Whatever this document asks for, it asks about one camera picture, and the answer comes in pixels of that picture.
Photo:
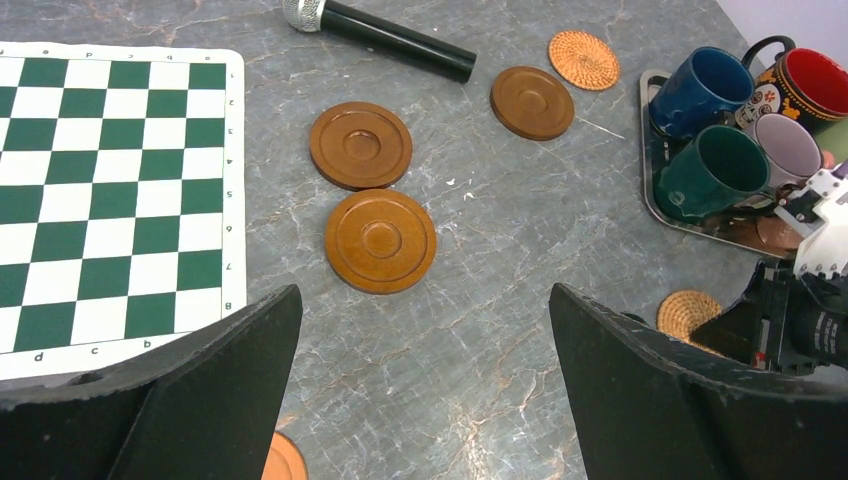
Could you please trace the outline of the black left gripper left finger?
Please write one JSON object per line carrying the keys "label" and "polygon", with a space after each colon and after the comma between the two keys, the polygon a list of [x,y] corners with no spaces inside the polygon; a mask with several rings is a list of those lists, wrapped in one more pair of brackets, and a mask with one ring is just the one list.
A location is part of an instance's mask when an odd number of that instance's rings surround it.
{"label": "black left gripper left finger", "polygon": [[57,386],[1,394],[5,479],[258,479],[297,349],[288,285]]}

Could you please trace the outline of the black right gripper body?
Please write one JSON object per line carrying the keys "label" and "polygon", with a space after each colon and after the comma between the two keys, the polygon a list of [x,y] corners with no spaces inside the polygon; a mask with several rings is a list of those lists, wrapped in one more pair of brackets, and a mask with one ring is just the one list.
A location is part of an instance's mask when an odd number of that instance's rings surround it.
{"label": "black right gripper body", "polygon": [[743,294],[696,327],[689,341],[755,369],[808,375],[847,368],[847,277],[793,273],[787,259],[760,260]]}

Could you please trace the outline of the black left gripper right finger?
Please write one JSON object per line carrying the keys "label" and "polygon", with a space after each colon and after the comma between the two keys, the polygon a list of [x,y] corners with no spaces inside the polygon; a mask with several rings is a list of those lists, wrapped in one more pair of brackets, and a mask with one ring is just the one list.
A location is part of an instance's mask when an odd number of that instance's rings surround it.
{"label": "black left gripper right finger", "polygon": [[756,370],[557,283],[553,337],[592,479],[843,479],[847,390]]}

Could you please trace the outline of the lilac cup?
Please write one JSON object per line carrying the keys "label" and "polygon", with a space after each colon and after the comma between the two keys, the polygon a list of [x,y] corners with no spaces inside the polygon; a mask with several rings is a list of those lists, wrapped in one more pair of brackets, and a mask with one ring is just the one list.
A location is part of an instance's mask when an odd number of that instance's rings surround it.
{"label": "lilac cup", "polygon": [[759,144],[770,165],[768,188],[800,185],[822,167],[822,153],[814,138],[798,122],[769,113],[743,128]]}

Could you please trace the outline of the dark green mug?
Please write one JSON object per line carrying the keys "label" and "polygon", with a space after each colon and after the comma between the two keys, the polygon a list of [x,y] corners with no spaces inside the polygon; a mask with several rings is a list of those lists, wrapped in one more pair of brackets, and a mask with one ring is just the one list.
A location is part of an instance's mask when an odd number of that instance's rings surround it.
{"label": "dark green mug", "polygon": [[653,198],[668,217],[699,224],[761,193],[768,157],[751,137],[728,126],[701,131],[655,175]]}

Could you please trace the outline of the light brown grooved coaster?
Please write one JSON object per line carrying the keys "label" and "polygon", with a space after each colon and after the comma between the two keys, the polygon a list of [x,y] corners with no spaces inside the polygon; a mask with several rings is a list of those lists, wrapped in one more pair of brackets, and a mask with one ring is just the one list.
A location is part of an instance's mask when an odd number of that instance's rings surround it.
{"label": "light brown grooved coaster", "polygon": [[390,189],[354,193],[330,213],[324,231],[326,259],[351,287],[370,294],[411,288],[437,252],[435,226],[413,198]]}

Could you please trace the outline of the brown grooved wooden coaster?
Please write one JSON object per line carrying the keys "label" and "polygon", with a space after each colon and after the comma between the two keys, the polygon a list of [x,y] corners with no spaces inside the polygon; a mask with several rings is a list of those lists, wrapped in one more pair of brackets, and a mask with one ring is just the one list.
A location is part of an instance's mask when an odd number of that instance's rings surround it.
{"label": "brown grooved wooden coaster", "polygon": [[312,124],[309,153],[334,185],[358,191],[386,188],[407,172],[413,153],[409,129],[392,111],[370,102],[345,102]]}

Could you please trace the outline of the reddish brown grooved coaster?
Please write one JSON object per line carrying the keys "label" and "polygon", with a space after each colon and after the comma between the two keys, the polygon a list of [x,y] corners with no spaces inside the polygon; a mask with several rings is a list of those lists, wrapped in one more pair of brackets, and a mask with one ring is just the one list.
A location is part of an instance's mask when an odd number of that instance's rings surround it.
{"label": "reddish brown grooved coaster", "polygon": [[575,118],[575,105],[565,86],[551,74],[530,66],[514,66],[494,79],[489,100],[496,118],[526,139],[549,141],[563,135]]}

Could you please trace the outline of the light orange wooden coaster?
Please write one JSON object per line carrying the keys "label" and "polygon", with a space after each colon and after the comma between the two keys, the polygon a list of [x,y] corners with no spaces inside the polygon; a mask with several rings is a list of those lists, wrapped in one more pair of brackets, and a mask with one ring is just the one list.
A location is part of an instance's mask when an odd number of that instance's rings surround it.
{"label": "light orange wooden coaster", "polygon": [[262,480],[308,480],[303,454],[287,436],[275,432],[262,473]]}

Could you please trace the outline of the woven rattan coaster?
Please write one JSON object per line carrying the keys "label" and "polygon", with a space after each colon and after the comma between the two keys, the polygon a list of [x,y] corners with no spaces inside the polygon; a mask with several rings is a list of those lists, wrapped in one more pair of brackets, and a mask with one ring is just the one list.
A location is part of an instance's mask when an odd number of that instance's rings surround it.
{"label": "woven rattan coaster", "polygon": [[620,79],[616,55],[607,44],[585,31],[556,33],[549,42],[548,57],[563,79],[584,90],[606,90]]}
{"label": "woven rattan coaster", "polygon": [[690,346],[719,355],[717,351],[694,342],[691,335],[721,312],[721,305],[710,295],[696,290],[680,290],[668,295],[660,303],[656,328]]}

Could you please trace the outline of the woven rattan coaster far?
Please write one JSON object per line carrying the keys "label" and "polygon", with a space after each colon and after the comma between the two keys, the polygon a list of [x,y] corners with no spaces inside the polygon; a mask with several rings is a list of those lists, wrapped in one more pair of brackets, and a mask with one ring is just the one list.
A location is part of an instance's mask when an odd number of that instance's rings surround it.
{"label": "woven rattan coaster far", "polygon": [[620,79],[616,55],[607,44],[585,31],[556,33],[549,42],[548,57],[563,79],[584,90],[606,90]]}

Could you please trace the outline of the metal serving tray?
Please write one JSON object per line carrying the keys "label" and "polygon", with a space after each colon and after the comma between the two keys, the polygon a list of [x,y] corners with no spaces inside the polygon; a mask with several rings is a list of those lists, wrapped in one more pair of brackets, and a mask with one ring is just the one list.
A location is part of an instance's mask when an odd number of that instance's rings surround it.
{"label": "metal serving tray", "polygon": [[642,197],[651,215],[667,227],[733,245],[761,255],[790,258],[796,248],[783,248],[776,241],[764,242],[758,231],[758,218],[739,217],[719,213],[708,217],[704,223],[689,224],[667,216],[654,198],[655,182],[660,172],[685,145],[671,140],[652,126],[648,104],[671,76],[661,69],[645,70],[638,81],[638,99],[641,119],[641,169]]}

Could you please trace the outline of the green white chessboard mat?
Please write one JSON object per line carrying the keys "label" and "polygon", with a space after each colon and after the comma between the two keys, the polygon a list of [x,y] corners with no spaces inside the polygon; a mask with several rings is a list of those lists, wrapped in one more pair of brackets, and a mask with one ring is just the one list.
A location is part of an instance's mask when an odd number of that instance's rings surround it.
{"label": "green white chessboard mat", "polygon": [[245,307],[232,50],[1,45],[1,376],[86,372]]}

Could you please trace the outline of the dark blue mug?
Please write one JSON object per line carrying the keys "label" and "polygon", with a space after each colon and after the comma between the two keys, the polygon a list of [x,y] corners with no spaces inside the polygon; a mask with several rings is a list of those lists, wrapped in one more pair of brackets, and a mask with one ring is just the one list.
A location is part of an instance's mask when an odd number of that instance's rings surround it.
{"label": "dark blue mug", "polygon": [[695,49],[649,102],[653,126],[676,140],[688,140],[715,125],[726,112],[742,107],[754,94],[755,82],[741,60],[729,52]]}

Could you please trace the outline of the black handheld microphone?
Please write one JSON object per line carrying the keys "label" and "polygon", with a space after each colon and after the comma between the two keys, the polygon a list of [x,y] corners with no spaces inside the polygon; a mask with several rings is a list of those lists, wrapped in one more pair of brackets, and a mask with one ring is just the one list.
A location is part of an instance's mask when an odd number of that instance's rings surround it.
{"label": "black handheld microphone", "polygon": [[286,0],[286,21],[304,33],[327,32],[450,80],[469,81],[477,54],[337,1]]}

